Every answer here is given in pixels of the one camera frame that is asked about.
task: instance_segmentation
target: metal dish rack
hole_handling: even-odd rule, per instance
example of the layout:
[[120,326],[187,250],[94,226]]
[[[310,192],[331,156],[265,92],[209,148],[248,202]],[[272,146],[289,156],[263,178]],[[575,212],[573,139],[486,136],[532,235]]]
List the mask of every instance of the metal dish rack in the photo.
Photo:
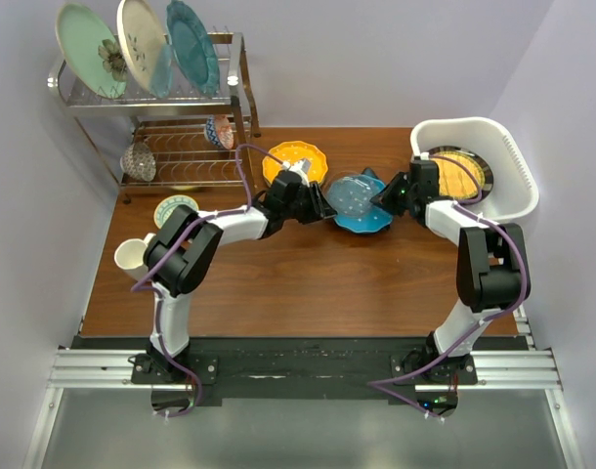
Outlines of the metal dish rack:
[[[186,191],[202,187],[239,186],[241,180],[234,160],[234,149],[222,150],[204,139],[204,124],[211,114],[227,114],[235,133],[235,147],[260,137],[259,119],[248,73],[243,34],[239,32],[209,32],[220,65],[220,90],[214,97],[205,97],[192,87],[174,67],[170,95],[156,98],[143,90],[131,77],[124,94],[115,99],[104,98],[90,90],[72,75],[65,84],[66,63],[59,56],[48,78],[51,94],[79,126],[89,144],[118,185],[125,202],[136,192]],[[242,102],[247,102],[244,113]],[[126,175],[122,180],[113,173],[105,156],[79,120],[81,117],[128,117],[133,142],[145,142],[152,150],[157,173],[147,183]],[[155,120],[167,117],[172,120]],[[255,189],[248,150],[242,152],[246,180]]]

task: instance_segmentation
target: white plastic tub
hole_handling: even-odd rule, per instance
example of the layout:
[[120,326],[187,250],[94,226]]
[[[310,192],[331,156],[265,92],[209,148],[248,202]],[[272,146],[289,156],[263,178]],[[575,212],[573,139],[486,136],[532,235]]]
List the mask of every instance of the white plastic tub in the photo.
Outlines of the white plastic tub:
[[485,200],[467,205],[471,211],[505,223],[534,210],[539,190],[520,149],[501,124],[483,117],[435,119],[419,123],[411,132],[413,154],[443,146],[476,153],[493,172],[493,190]]

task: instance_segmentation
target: wall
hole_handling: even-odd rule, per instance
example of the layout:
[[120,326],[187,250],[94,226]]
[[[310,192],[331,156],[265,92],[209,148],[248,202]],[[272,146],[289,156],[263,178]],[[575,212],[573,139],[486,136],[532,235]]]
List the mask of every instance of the wall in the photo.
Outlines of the wall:
[[[116,0],[86,3],[115,25]],[[189,3],[244,33],[262,124],[309,127],[488,114],[551,0]]]
[[22,465],[114,202],[97,157],[47,94],[60,3],[0,2],[0,469]]
[[581,449],[596,468],[596,0],[556,0],[492,117],[541,192],[527,220],[527,311],[556,354]]

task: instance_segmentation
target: brown wood surface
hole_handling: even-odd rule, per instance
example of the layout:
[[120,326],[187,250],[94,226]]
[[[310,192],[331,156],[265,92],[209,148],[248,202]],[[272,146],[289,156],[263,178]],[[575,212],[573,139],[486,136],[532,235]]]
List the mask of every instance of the brown wood surface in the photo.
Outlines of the brown wood surface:
[[[255,144],[283,141],[317,145],[328,159],[328,180],[366,165],[388,181],[406,169],[410,129],[263,129]],[[263,185],[261,159],[253,171]],[[165,195],[134,195],[116,203],[82,329],[84,336],[138,336],[152,330],[149,293],[131,293],[133,280],[113,263],[115,248],[130,237],[156,232],[155,206]],[[244,201],[243,190],[195,192],[201,209],[226,209]],[[190,335],[391,336],[426,335],[439,326],[456,299],[456,248],[408,216],[386,233],[361,236],[332,221],[288,222],[269,239],[222,247],[195,291]],[[488,334],[512,335],[512,318]]]

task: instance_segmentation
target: mug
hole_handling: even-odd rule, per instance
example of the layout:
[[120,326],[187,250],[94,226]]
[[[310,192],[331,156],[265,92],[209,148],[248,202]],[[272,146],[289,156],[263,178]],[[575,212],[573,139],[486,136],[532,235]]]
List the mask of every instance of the mug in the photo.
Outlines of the mug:
[[149,268],[144,265],[144,252],[149,247],[154,233],[148,233],[144,239],[127,239],[122,242],[113,254],[115,265],[135,281],[140,281]]

